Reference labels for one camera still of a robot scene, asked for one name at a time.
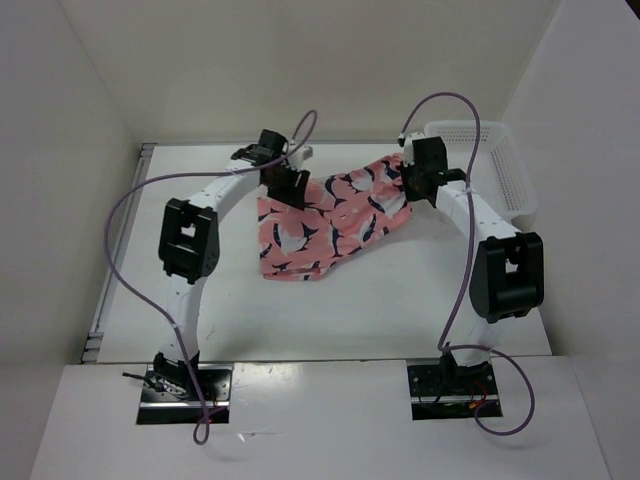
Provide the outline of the pink shark print shorts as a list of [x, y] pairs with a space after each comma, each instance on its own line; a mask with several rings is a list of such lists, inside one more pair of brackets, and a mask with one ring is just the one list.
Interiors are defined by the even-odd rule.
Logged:
[[412, 208], [402, 183], [400, 154], [347, 173], [316, 177], [299, 210], [257, 197], [259, 267], [263, 278], [318, 280], [404, 225]]

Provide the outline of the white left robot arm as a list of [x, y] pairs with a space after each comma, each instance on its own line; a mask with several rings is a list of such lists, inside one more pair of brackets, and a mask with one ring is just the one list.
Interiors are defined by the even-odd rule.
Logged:
[[164, 310], [174, 337], [155, 355], [153, 373], [175, 398], [191, 398], [200, 385], [197, 326], [205, 283], [220, 259], [221, 221], [261, 185], [287, 206], [302, 208], [310, 175], [303, 164], [312, 155], [311, 146], [264, 130], [256, 143], [231, 155], [221, 176], [165, 205], [159, 258], [170, 279]]

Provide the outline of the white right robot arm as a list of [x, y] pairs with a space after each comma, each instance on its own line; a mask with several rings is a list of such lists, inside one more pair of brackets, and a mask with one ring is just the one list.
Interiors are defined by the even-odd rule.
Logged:
[[440, 385], [460, 393], [488, 365], [501, 322], [542, 303], [543, 240], [501, 217], [473, 189], [469, 170], [449, 166], [442, 138], [402, 134], [398, 144], [406, 199], [429, 202], [468, 242], [462, 285], [438, 340]]

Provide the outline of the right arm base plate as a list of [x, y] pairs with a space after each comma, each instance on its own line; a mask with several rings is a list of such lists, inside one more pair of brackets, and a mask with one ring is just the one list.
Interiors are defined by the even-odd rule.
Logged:
[[488, 363], [455, 378], [445, 375], [438, 359], [408, 362], [406, 370], [414, 421], [473, 419], [477, 410], [480, 418], [503, 416]]

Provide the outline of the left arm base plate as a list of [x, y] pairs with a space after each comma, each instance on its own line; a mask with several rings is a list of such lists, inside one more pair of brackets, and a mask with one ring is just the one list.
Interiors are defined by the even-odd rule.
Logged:
[[[201, 364], [197, 371], [212, 424], [227, 424], [229, 421], [232, 373], [230, 365]], [[202, 411], [194, 391], [160, 380], [151, 365], [147, 365], [144, 378], [137, 425], [197, 423]]]

